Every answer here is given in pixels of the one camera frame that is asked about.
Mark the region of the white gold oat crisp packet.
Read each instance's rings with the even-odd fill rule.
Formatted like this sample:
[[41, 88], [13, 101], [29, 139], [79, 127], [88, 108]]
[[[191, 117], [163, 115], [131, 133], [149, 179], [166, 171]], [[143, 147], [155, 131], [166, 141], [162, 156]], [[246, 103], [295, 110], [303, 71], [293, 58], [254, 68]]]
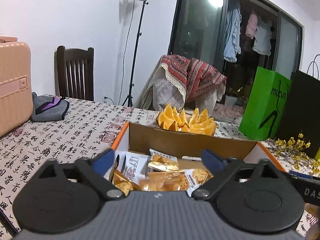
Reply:
[[142, 191], [187, 191], [189, 182], [184, 172], [150, 172], [139, 186]]

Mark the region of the yellow flower branch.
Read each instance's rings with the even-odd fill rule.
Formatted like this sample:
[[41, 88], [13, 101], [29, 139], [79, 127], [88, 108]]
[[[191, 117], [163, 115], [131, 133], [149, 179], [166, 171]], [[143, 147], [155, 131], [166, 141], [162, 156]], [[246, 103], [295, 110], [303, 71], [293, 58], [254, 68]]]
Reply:
[[296, 137], [289, 139], [268, 139], [272, 147], [268, 149], [276, 156], [283, 159], [294, 171], [319, 177], [319, 160], [309, 157], [306, 153], [311, 142], [306, 140], [300, 132]]

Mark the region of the calligraphy print tablecloth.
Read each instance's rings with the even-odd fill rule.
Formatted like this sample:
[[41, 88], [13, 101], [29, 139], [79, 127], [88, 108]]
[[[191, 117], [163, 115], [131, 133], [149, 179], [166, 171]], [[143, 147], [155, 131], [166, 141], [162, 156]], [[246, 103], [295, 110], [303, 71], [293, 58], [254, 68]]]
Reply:
[[125, 122], [156, 125], [156, 111], [71, 98], [68, 102], [64, 120], [28, 121], [1, 138], [1, 211], [16, 229], [14, 199], [47, 159], [71, 163], [93, 158], [111, 147]]

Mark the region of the orange cardboard snack box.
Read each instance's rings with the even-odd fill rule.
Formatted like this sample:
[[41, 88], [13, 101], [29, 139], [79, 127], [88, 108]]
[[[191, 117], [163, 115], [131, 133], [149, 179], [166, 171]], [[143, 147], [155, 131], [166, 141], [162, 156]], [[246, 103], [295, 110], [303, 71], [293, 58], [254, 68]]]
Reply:
[[269, 159], [279, 170], [284, 170], [275, 156], [256, 141], [167, 131], [130, 122], [126, 122], [119, 132], [106, 132], [101, 140], [109, 143], [115, 151], [114, 165], [105, 177], [126, 193], [141, 190], [139, 184], [131, 182], [121, 173], [126, 152], [148, 155], [150, 160], [155, 153], [176, 157], [179, 171], [184, 172], [189, 182], [187, 194], [196, 190], [211, 174], [202, 163], [202, 150], [211, 150], [224, 158], [236, 157], [250, 164]]

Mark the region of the black paper shopping bag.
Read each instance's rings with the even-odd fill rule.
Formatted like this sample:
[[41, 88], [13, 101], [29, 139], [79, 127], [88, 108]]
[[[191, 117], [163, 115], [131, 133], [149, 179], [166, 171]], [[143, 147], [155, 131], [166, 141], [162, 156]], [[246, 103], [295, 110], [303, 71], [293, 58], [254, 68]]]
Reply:
[[306, 73], [297, 70], [292, 74], [291, 90], [276, 137], [289, 140], [302, 133], [305, 142], [310, 143], [306, 149], [309, 157], [319, 159], [319, 55], [309, 64]]

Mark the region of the plate of orange slices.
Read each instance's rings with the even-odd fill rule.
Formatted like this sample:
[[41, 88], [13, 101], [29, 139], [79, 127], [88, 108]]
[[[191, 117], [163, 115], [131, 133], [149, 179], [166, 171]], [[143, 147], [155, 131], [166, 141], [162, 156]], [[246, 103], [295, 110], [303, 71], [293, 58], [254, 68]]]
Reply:
[[196, 108], [192, 115], [188, 115], [185, 109], [180, 112], [176, 107], [168, 103], [156, 118], [157, 126], [167, 131], [187, 132], [213, 136], [216, 130], [214, 118], [209, 117], [208, 110], [202, 112]]

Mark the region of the chair under cloth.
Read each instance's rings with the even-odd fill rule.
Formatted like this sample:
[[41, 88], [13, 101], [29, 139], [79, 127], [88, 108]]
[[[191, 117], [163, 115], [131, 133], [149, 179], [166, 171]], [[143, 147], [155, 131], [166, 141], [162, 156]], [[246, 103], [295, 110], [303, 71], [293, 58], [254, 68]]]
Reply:
[[178, 111], [181, 111], [184, 107], [187, 109], [199, 108], [201, 111], [207, 109], [208, 113], [212, 114], [216, 103], [225, 94], [225, 90], [226, 81], [222, 81], [208, 92], [191, 100], [191, 102], [187, 102], [186, 90], [169, 76], [168, 64], [158, 61], [133, 106], [161, 111], [170, 103]]

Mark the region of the green paper shopping bag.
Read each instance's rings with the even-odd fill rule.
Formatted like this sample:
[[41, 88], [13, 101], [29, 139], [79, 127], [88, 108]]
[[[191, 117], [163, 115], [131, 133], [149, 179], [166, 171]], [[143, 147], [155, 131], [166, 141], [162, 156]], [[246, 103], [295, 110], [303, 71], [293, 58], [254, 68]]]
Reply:
[[239, 131], [255, 141], [276, 136], [291, 80], [281, 74], [258, 67]]

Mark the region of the red patterned cloth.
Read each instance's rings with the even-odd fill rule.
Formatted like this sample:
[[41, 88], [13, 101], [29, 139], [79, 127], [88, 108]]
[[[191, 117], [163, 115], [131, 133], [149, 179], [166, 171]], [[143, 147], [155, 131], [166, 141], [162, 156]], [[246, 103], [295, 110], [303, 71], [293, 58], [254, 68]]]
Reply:
[[227, 77], [206, 62], [180, 55], [164, 55], [159, 66], [164, 69], [166, 79], [178, 89], [185, 102], [213, 90], [219, 101], [225, 93]]

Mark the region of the dark wooden chair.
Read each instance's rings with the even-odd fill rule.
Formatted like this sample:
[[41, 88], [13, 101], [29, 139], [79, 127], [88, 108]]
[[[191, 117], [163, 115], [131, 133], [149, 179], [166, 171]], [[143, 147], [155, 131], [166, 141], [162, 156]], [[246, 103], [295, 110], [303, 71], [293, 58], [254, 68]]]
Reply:
[[94, 49], [65, 48], [56, 51], [57, 81], [62, 97], [94, 100]]

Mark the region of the pink small suitcase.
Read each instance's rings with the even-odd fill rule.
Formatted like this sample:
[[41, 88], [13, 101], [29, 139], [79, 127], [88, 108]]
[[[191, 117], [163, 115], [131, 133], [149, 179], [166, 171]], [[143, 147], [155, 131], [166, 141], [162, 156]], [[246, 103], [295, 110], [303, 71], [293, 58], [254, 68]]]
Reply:
[[16, 37], [1, 37], [0, 48], [0, 134], [25, 123], [33, 112], [31, 52]]

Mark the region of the hanging blue shirt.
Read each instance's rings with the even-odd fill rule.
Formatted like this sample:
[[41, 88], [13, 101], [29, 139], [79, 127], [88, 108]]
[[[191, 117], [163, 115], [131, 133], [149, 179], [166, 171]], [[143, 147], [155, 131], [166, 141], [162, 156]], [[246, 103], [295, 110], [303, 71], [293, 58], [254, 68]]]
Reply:
[[231, 63], [236, 63], [237, 55], [241, 54], [241, 6], [237, 0], [230, 0], [226, 21], [226, 41], [223, 58]]

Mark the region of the hanging white garment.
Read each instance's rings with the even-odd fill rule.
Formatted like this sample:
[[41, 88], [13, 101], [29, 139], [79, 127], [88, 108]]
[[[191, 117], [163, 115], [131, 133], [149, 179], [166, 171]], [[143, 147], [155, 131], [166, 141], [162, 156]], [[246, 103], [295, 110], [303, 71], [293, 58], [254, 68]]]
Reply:
[[258, 18], [257, 31], [254, 35], [253, 51], [260, 55], [271, 55], [271, 37], [272, 37], [272, 21], [264, 22]]

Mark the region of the hanging pink garment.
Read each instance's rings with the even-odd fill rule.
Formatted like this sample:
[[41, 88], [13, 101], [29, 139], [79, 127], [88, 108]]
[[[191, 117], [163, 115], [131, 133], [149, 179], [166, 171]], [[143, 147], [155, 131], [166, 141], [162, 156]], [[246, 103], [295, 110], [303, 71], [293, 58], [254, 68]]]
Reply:
[[255, 13], [250, 14], [246, 25], [246, 37], [253, 39], [258, 27], [258, 17]]

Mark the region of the studio lamp on stand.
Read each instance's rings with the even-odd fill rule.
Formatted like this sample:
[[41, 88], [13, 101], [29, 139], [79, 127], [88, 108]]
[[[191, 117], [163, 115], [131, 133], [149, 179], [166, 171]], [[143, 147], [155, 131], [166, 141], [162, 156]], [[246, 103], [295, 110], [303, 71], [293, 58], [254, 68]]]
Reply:
[[129, 92], [128, 92], [128, 95], [126, 96], [124, 102], [122, 103], [122, 106], [127, 104], [127, 107], [133, 106], [132, 90], [134, 87], [133, 78], [134, 78], [134, 72], [135, 72], [137, 50], [138, 50], [139, 39], [142, 35], [141, 26], [142, 26], [142, 20], [143, 20], [143, 16], [144, 16], [145, 6], [148, 5], [148, 0], [139, 0], [139, 1], [142, 2], [142, 9], [141, 9], [140, 17], [139, 17], [139, 24], [138, 24], [137, 34], [136, 34], [136, 41], [135, 41], [135, 49], [134, 49], [133, 59], [132, 59]]

